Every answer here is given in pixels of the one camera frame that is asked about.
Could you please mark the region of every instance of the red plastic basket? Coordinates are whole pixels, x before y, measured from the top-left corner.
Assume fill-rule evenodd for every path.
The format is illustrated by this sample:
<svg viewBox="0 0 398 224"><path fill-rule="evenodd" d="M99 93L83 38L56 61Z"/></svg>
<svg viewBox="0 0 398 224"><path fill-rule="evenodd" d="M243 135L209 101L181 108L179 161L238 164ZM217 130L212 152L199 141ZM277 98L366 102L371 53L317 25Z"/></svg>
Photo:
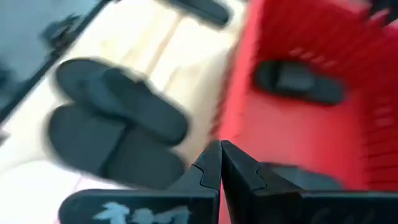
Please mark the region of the red plastic basket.
<svg viewBox="0 0 398 224"><path fill-rule="evenodd" d="M347 0L249 7L215 137L258 161L328 174L347 189L398 190L398 29L382 26L386 13L368 19L370 5ZM341 80L345 101L319 106L254 87L260 61L288 58Z"/></svg>

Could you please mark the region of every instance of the black object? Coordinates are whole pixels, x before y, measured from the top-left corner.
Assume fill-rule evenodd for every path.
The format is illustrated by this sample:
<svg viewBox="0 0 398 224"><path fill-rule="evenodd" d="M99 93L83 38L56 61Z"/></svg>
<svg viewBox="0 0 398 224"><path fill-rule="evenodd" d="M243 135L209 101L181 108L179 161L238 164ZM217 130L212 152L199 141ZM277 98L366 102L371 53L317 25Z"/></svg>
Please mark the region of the black object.
<svg viewBox="0 0 398 224"><path fill-rule="evenodd" d="M78 104L142 126L170 145L179 144L188 131L186 117L143 81L134 82L125 73L99 60L77 58L63 62L56 79Z"/></svg>
<svg viewBox="0 0 398 224"><path fill-rule="evenodd" d="M42 33L42 38L50 47L52 54L62 54L73 42L74 32L81 22L80 16L69 15L62 21L49 24Z"/></svg>
<svg viewBox="0 0 398 224"><path fill-rule="evenodd" d="M173 186L153 190L84 190L61 205L61 224L217 224L221 144L215 141Z"/></svg>
<svg viewBox="0 0 398 224"><path fill-rule="evenodd" d="M62 162L125 185L165 189L185 171L184 162L170 146L145 129L78 105L57 108L48 133Z"/></svg>
<svg viewBox="0 0 398 224"><path fill-rule="evenodd" d="M398 18L398 0L370 0L372 4L369 16L373 16L381 10L388 9L389 13L385 25L390 24Z"/></svg>
<svg viewBox="0 0 398 224"><path fill-rule="evenodd" d="M59 218L61 224L99 224L109 220L114 214L109 208L118 204L126 205L121 208L125 215L119 223L123 224L217 223L221 171L232 224L398 222L396 192L337 191L336 187L340 186L336 183L330 185L331 189L321 185L323 190L316 190L317 186L311 184L313 190L307 190L286 179L297 183L303 181L297 178L297 173L288 174L293 167L282 167L289 171L280 170L281 166L277 164L258 162L229 141L213 141L188 172L168 190L78 192L63 202ZM309 182L326 178L314 173L309 176Z"/></svg>
<svg viewBox="0 0 398 224"><path fill-rule="evenodd" d="M217 26L225 26L229 20L229 12L214 0L169 0L192 14L199 16Z"/></svg>
<svg viewBox="0 0 398 224"><path fill-rule="evenodd" d="M261 62L256 69L255 83L271 93L326 105L335 105L344 99L344 88L339 81L315 75L298 62Z"/></svg>
<svg viewBox="0 0 398 224"><path fill-rule="evenodd" d="M305 190L343 190L343 186L334 178L305 170L298 166L263 162L264 168L270 169Z"/></svg>
<svg viewBox="0 0 398 224"><path fill-rule="evenodd" d="M398 193L304 190L229 141L222 178L233 224L397 223Z"/></svg>
<svg viewBox="0 0 398 224"><path fill-rule="evenodd" d="M6 88L7 96L3 97L4 93L1 93L0 121L9 116L60 56L53 54L54 49L48 46L47 39L43 36L46 27L69 15L79 16L74 31L68 33L67 39L72 42L107 2L108 0L1 1L0 61L12 72L12 82L5 84L10 85Z"/></svg>

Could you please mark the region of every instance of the light wood surface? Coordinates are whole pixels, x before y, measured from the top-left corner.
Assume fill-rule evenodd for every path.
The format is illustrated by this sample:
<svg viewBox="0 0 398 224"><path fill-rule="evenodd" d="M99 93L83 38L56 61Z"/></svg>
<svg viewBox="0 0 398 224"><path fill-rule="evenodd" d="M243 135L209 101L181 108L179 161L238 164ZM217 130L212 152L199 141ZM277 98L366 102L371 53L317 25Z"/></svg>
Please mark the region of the light wood surface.
<svg viewBox="0 0 398 224"><path fill-rule="evenodd" d="M244 1L223 2L233 15L229 25L222 30L163 1L109 3L3 124L2 130L9 137L0 147L0 200L11 200L17 192L10 193L10 190L15 184L26 183L23 180L28 175L29 180L37 175L38 181L51 182L49 185L54 190L60 187L57 182L64 183L68 178L76 182L79 178L74 175L81 176L77 171L57 164L50 153L46 133L48 114L68 101L55 89L53 71L60 62L75 57L102 58L134 70L135 75L131 78L148 79L154 91L174 101L189 115L191 124L189 135L174 150L189 163L193 162L210 140L220 84L244 24ZM43 162L51 165L37 165ZM74 175L68 177L71 174L65 174L64 177L61 171L44 175L46 169L51 169L43 168L47 166ZM42 190L35 192L40 188L40 184L36 185L33 189L26 187L25 191L41 194ZM48 211L51 213L48 220L56 217L54 212L61 199L78 189L89 188L69 185L69 190L60 193L62 196L57 197L56 202L51 201L54 206ZM20 202L13 203L15 207L11 207L16 209ZM36 218L30 213L25 217L23 220ZM9 220L0 215L1 223Z"/></svg>

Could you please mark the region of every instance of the black slipper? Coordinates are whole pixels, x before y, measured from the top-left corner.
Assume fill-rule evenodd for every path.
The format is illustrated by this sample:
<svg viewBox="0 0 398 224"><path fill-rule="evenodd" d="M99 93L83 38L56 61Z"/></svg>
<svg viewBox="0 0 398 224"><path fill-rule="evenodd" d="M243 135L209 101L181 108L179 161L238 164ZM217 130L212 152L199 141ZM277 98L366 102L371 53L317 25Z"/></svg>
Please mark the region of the black slipper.
<svg viewBox="0 0 398 224"><path fill-rule="evenodd" d="M169 146L145 129L75 104L52 113L48 132L55 155L66 165L122 184L166 189L185 171Z"/></svg>
<svg viewBox="0 0 398 224"><path fill-rule="evenodd" d="M256 69L255 83L278 95L326 105L335 105L344 99L344 88L339 81L315 75L298 62L262 62Z"/></svg>
<svg viewBox="0 0 398 224"><path fill-rule="evenodd" d="M169 0L169 2L221 27L229 20L226 8L214 0Z"/></svg>
<svg viewBox="0 0 398 224"><path fill-rule="evenodd" d="M63 62L57 83L73 101L114 118L146 128L159 139L176 145L187 134L186 117L144 82L134 82L120 68L90 59Z"/></svg>

